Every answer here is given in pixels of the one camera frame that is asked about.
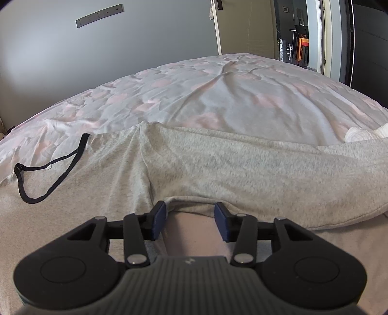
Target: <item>door handle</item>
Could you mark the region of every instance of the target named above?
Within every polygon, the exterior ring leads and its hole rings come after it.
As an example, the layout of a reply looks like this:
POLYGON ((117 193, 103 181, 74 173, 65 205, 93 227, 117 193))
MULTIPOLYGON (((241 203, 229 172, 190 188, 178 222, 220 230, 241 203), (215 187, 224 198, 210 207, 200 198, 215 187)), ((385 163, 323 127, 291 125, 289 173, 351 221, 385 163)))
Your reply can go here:
POLYGON ((222 0, 216 0, 217 10, 223 10, 222 0))

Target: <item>beige door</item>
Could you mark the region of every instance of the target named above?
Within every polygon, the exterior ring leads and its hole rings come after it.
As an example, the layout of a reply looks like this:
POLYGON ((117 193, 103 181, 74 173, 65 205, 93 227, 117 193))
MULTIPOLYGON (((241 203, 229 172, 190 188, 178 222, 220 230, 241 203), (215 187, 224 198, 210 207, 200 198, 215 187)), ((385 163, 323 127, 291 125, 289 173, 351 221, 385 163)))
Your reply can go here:
POLYGON ((211 0, 218 54, 247 52, 275 57, 273 0, 211 0))

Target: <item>metal screw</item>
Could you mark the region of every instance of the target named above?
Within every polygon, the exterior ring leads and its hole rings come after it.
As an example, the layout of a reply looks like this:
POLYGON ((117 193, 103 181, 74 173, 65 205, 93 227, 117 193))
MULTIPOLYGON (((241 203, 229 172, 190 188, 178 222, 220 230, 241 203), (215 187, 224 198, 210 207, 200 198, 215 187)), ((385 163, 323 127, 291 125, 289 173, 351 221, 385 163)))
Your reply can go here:
POLYGON ((127 260, 131 265, 139 265, 141 263, 145 263, 147 261, 147 257, 142 254, 133 254, 129 255, 127 260))
POLYGON ((234 260, 238 263, 251 263, 253 262, 253 256, 246 253, 237 254, 234 260))

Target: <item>wall socket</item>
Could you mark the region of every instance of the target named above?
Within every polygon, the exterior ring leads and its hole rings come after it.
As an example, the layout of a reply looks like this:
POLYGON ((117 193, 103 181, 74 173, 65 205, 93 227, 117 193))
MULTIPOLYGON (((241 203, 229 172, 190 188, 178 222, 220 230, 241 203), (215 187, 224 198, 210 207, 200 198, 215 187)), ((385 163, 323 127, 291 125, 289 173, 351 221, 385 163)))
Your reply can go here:
POLYGON ((80 28, 82 26, 85 26, 86 24, 101 20, 104 17, 112 16, 122 12, 124 12, 124 8, 122 4, 118 4, 113 7, 100 10, 98 12, 94 12, 92 14, 89 14, 87 16, 81 17, 80 19, 76 20, 77 28, 80 28))

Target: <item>white towel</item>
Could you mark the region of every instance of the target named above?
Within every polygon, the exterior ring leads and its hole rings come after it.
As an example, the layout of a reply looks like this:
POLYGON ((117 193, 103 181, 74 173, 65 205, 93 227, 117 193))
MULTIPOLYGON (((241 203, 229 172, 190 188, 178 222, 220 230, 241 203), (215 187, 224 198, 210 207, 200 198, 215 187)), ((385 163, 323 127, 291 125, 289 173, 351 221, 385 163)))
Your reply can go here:
POLYGON ((388 137, 388 123, 380 128, 368 131, 359 127, 351 127, 345 135, 345 142, 356 142, 362 140, 375 140, 388 137))

